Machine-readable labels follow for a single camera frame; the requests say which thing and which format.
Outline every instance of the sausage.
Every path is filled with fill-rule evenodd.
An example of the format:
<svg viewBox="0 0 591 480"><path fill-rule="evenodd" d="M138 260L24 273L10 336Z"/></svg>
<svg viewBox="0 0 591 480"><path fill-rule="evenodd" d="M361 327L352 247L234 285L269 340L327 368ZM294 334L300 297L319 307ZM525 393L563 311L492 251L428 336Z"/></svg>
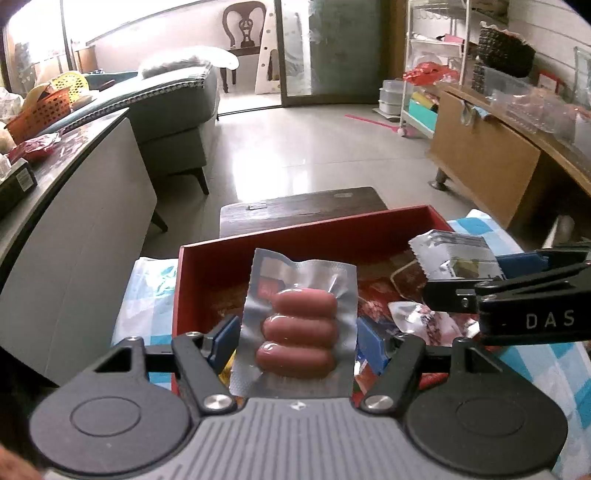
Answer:
<svg viewBox="0 0 591 480"><path fill-rule="evenodd" d="M256 362L261 370L305 380L324 378L335 368L335 358L330 350L275 342L261 345L256 351Z"/></svg>
<svg viewBox="0 0 591 480"><path fill-rule="evenodd" d="M289 288L273 295L273 311L298 317L334 318L336 297L316 288Z"/></svg>
<svg viewBox="0 0 591 480"><path fill-rule="evenodd" d="M277 314L263 322L262 334L265 339L282 345L332 348L339 338L339 329L331 319Z"/></svg>

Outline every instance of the white storage box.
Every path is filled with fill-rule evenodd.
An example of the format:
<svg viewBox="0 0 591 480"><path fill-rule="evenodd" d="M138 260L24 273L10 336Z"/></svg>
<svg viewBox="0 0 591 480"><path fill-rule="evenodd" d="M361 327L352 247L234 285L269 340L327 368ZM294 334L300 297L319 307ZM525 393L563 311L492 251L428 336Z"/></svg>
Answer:
<svg viewBox="0 0 591 480"><path fill-rule="evenodd" d="M400 116L400 110L402 109L402 98L400 103L386 103L379 101L379 109L387 115Z"/></svg>
<svg viewBox="0 0 591 480"><path fill-rule="evenodd" d="M400 105L400 104L402 104L402 92L400 92L400 93L391 92L390 90L380 88L379 99L382 102L392 103L394 105Z"/></svg>
<svg viewBox="0 0 591 480"><path fill-rule="evenodd" d="M382 84L383 90L387 90L391 93L399 93L402 95L402 91L404 90L404 81L403 80L384 80Z"/></svg>

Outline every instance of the gray sofa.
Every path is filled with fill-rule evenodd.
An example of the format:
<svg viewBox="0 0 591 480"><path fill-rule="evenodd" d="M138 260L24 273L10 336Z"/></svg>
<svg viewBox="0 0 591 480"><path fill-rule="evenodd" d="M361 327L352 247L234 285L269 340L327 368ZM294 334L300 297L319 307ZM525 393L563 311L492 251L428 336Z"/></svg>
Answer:
<svg viewBox="0 0 591 480"><path fill-rule="evenodd" d="M68 132L128 107L129 120L150 177L191 174L197 177L203 193L209 194L203 167L216 135L219 94L215 68L191 67L147 79L140 79L134 73L88 75L91 87L108 80L125 80L100 92L94 102L41 134L62 128Z"/></svg>

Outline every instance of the vacuum-sealed sausage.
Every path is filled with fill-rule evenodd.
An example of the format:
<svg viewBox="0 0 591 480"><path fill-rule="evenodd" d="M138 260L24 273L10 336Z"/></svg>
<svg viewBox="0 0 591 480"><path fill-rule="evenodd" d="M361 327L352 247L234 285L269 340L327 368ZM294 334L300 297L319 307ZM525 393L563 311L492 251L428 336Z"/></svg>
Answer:
<svg viewBox="0 0 591 480"><path fill-rule="evenodd" d="M335 368L335 359L325 348L263 343L256 362L266 372L291 378L324 378Z"/></svg>
<svg viewBox="0 0 591 480"><path fill-rule="evenodd" d="M357 269L256 249L232 365L241 397L347 397L357 340Z"/></svg>
<svg viewBox="0 0 591 480"><path fill-rule="evenodd" d="M339 338L339 328L333 319L277 314L263 322L262 334L266 340L282 345L332 348Z"/></svg>
<svg viewBox="0 0 591 480"><path fill-rule="evenodd" d="M335 296L319 288L288 288L273 296L273 311L301 317L334 318Z"/></svg>

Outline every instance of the gray countertop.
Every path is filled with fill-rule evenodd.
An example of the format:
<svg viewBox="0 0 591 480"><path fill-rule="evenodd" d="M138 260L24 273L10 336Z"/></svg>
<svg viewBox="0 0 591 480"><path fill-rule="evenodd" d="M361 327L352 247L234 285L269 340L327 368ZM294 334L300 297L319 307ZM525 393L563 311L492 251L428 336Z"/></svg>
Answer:
<svg viewBox="0 0 591 480"><path fill-rule="evenodd" d="M64 135L45 160L32 163L37 187L0 220L0 290L29 233L77 166L113 128L128 109L106 115Z"/></svg>

